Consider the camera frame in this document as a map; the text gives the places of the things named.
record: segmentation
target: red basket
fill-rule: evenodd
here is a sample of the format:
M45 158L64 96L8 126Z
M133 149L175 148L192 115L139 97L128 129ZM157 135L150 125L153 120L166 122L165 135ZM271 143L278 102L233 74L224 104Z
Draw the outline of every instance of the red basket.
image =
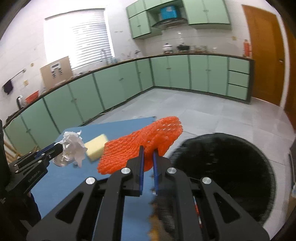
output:
M29 97L26 98L27 104L30 104L32 101L37 99L39 96L39 91L36 91L35 93L31 94Z

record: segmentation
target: window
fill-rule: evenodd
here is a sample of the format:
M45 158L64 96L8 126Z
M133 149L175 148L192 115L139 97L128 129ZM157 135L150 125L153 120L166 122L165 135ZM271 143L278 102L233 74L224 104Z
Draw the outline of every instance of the window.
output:
M48 63L69 56L72 69L114 56L104 9L63 13L45 19Z

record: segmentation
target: orange door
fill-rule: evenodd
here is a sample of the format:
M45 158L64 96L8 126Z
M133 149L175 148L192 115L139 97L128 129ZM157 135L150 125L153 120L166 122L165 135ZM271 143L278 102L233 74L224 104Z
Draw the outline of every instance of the orange door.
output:
M287 24L285 24L285 28L290 53L290 81L285 112L287 113L294 130L296 130L296 38L293 36Z
M284 45L273 13L243 5L255 60L252 96L279 105L284 85Z

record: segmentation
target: orange mesh net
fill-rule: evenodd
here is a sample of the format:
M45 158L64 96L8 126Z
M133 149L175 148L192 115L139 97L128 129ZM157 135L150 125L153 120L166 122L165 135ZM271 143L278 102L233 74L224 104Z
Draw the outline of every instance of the orange mesh net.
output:
M129 159L139 155L140 146L144 146L144 171L153 167L153 151L163 156L174 141L181 135L183 128L176 116L162 118L133 133L109 141L98 164L98 172L112 174L126 166Z

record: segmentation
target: white floor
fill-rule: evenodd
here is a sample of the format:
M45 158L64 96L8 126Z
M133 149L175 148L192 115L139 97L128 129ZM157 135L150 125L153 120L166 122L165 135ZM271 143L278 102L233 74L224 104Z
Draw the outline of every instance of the white floor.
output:
M276 175L276 199L264 225L272 238L285 222L291 186L288 153L295 134L283 109L255 98L251 104L242 104L197 93L152 89L91 124L172 115L180 118L184 132L166 157L184 140L213 132L239 136L263 151Z

